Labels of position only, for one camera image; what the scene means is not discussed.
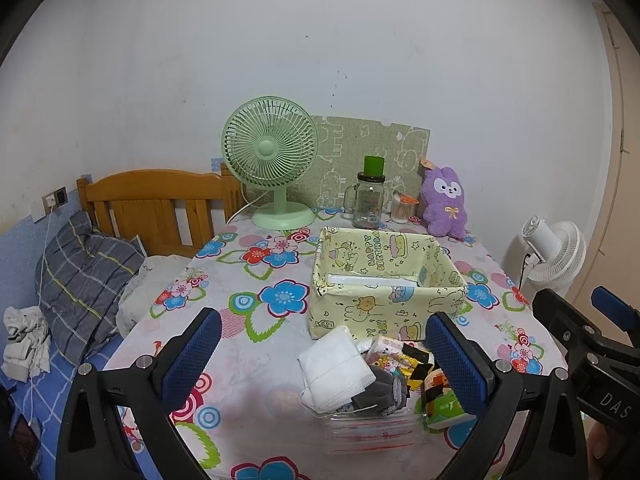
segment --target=fan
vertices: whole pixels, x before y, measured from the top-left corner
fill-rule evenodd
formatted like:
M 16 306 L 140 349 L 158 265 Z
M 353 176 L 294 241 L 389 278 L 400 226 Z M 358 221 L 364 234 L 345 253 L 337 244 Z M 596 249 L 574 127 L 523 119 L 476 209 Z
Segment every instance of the fan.
M 273 190 L 273 202 L 253 216 L 258 227 L 290 230 L 311 224 L 306 205 L 287 202 L 287 186 L 300 180 L 318 152 L 318 132 L 309 114 L 281 97 L 253 99 L 232 113 L 222 134 L 229 170 L 249 186 Z
M 571 285 L 587 250 L 576 224 L 563 221 L 548 226 L 540 215 L 533 215 L 522 227 L 522 238 L 534 252 L 523 277 L 535 290 L 558 291 Z

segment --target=black cable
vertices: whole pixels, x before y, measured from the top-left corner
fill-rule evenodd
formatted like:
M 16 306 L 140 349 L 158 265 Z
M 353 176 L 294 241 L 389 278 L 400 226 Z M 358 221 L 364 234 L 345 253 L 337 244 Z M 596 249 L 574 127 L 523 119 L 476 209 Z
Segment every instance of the black cable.
M 527 266 L 527 258 L 529 258 L 530 256 L 531 254 L 527 253 L 522 259 L 522 269 L 520 270 L 520 284 L 518 285 L 518 290 L 522 288 L 522 277 L 524 276 L 524 269 Z

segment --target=purple plush toy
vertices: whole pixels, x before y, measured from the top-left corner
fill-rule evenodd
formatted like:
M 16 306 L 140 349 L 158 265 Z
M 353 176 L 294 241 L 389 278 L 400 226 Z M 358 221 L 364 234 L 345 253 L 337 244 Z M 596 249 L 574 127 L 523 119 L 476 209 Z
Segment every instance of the purple plush toy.
M 422 215 L 432 236 L 462 240 L 466 236 L 465 191 L 451 168 L 426 171 L 420 195 L 426 208 Z

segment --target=blue gripper pad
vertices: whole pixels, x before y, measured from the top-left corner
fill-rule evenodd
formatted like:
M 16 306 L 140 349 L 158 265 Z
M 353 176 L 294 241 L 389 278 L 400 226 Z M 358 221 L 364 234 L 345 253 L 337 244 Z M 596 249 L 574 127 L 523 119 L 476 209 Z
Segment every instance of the blue gripper pad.
M 427 320 L 425 345 L 442 368 L 465 412 L 480 417 L 494 389 L 494 374 L 443 312 Z
M 591 304 L 624 332 L 631 332 L 640 328 L 636 310 L 603 286 L 593 289 Z
M 184 406 L 191 389 L 209 362 L 222 336 L 222 320 L 217 310 L 203 308 L 182 335 L 172 337 L 164 351 L 176 338 L 188 338 L 162 378 L 160 403 L 169 414 Z

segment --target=hand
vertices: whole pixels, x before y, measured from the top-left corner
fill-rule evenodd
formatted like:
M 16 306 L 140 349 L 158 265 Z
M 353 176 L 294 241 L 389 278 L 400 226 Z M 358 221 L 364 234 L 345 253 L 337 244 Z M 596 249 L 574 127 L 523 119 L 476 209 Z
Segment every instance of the hand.
M 589 463 L 589 480 L 602 478 L 602 467 L 597 462 L 607 452 L 609 437 L 605 427 L 596 422 L 587 437 L 587 460 Z

